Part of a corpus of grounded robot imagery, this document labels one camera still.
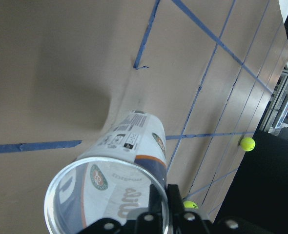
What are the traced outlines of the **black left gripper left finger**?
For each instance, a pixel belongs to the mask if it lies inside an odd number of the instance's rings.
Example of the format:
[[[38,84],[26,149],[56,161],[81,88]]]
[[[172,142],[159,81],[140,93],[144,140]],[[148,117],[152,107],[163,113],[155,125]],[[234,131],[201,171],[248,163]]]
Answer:
[[[163,187],[151,184],[149,186],[148,213],[151,215],[164,216],[167,211],[165,190]]]

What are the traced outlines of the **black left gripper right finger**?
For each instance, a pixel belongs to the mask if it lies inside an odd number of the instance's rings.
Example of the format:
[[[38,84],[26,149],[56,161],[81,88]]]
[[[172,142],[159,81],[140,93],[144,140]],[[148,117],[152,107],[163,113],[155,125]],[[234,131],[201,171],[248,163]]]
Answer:
[[[181,214],[185,208],[179,186],[177,184],[168,184],[166,194],[171,217]]]

